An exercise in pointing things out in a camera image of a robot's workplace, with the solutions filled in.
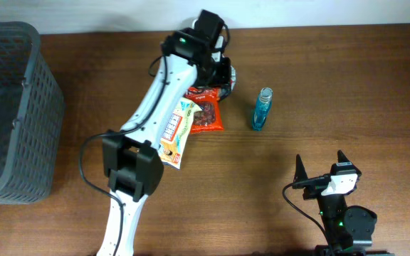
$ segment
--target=small glass bottle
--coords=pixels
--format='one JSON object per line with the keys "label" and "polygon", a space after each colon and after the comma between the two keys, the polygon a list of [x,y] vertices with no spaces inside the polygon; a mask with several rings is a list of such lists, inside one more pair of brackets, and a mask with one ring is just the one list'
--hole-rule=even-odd
{"label": "small glass bottle", "polygon": [[267,120],[268,112],[271,108],[271,100],[273,98],[273,91],[266,87],[261,90],[257,97],[256,109],[253,116],[253,129],[254,131],[262,130],[265,121]]}

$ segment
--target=orange object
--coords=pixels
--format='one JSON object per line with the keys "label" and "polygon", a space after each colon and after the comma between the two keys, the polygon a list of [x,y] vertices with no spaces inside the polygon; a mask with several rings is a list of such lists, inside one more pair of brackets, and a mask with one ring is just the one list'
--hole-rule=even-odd
{"label": "orange object", "polygon": [[194,113],[191,134],[224,130],[218,105],[219,89],[198,90],[190,87],[185,98],[202,108],[202,111]]}
{"label": "orange object", "polygon": [[194,121],[194,113],[201,108],[185,98],[181,98],[170,116],[159,144],[162,163],[179,169],[184,154],[186,140]]}

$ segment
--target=snack bag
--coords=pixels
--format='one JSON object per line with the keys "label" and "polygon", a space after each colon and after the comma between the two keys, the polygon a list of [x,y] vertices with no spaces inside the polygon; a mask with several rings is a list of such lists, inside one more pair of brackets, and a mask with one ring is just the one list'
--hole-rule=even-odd
{"label": "snack bag", "polygon": [[194,113],[197,111],[201,111],[200,107],[191,100],[179,100],[161,138],[158,154],[162,163],[179,169]]}
{"label": "snack bag", "polygon": [[218,89],[218,102],[224,100],[225,98],[227,98],[227,96],[229,96],[232,93],[233,88],[235,87],[235,84],[236,84],[236,71],[235,71],[235,68],[231,66],[231,80],[229,83],[225,85],[221,85],[221,87]]}
{"label": "snack bag", "polygon": [[223,131],[221,113],[218,106],[219,89],[198,90],[190,87],[185,97],[192,100],[202,111],[194,113],[191,134],[198,132]]}

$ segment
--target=wooden table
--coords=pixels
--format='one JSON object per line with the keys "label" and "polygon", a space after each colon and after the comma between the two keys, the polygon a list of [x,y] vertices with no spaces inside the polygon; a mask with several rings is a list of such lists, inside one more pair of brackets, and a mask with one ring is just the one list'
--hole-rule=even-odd
{"label": "wooden table", "polygon": [[[310,176],[344,153],[362,171],[348,205],[379,216],[373,249],[410,255],[410,25],[232,30],[226,55],[238,73],[220,104],[225,132],[191,135],[181,171],[169,167],[145,204],[139,255],[249,255],[312,249],[319,229],[281,196],[295,155]],[[169,33],[42,36],[42,54],[67,110],[52,194],[31,206],[0,206],[0,255],[97,252],[110,199],[78,173],[78,147],[119,129],[152,78],[148,65]],[[262,87],[274,91],[262,132],[249,118]],[[89,179],[105,187],[101,145],[88,149]],[[314,201],[288,196],[317,219]]]}

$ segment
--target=plastic basket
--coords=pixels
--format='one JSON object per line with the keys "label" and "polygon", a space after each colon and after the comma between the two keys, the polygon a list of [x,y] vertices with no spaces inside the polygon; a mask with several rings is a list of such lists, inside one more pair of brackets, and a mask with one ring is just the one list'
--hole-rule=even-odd
{"label": "plastic basket", "polygon": [[0,23],[0,204],[51,190],[65,105],[40,42],[27,23]]}

